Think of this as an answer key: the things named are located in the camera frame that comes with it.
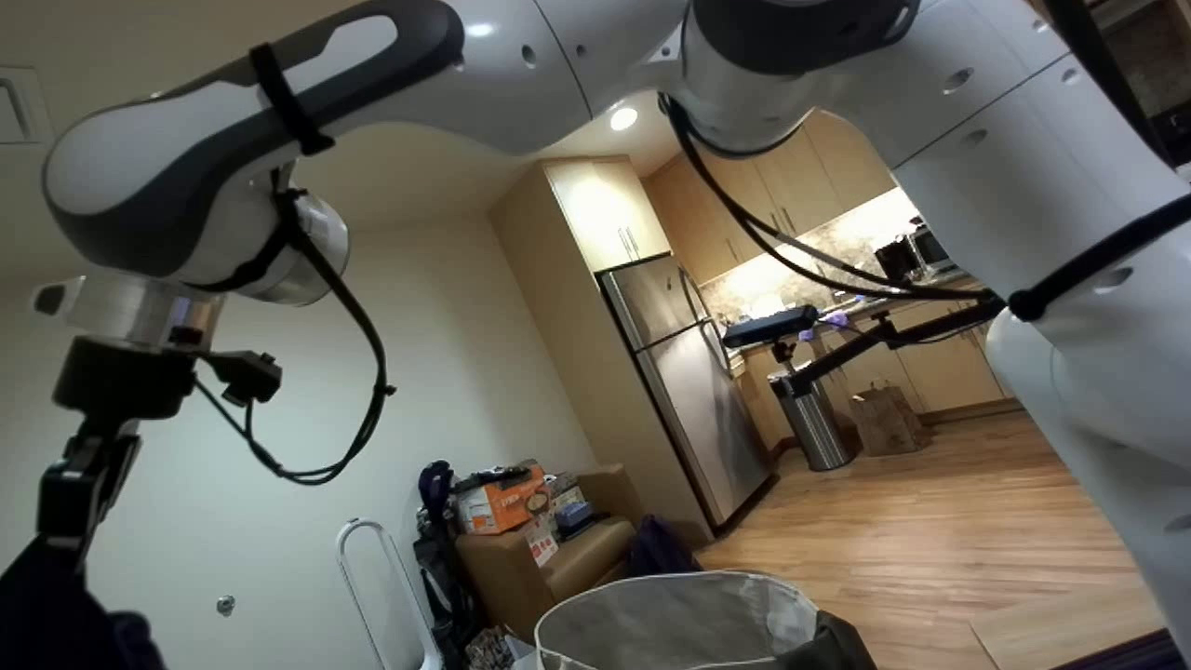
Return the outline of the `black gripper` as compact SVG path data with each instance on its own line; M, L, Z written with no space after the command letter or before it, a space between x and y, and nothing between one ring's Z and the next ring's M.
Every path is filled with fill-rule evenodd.
M98 337L72 342L51 403L120 432L79 432L64 457L46 469L37 535L47 547L89 553L142 450L142 437L124 425L166 422L188 392L188 355L124 350Z

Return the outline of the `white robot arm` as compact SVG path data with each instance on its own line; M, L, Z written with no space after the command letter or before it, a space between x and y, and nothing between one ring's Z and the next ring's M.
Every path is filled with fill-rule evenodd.
M719 155L830 112L998 293L990 360L1191 628L1191 181L1031 0L348 0L67 125L42 193L156 287L296 296L273 171L364 124L537 153L652 89Z

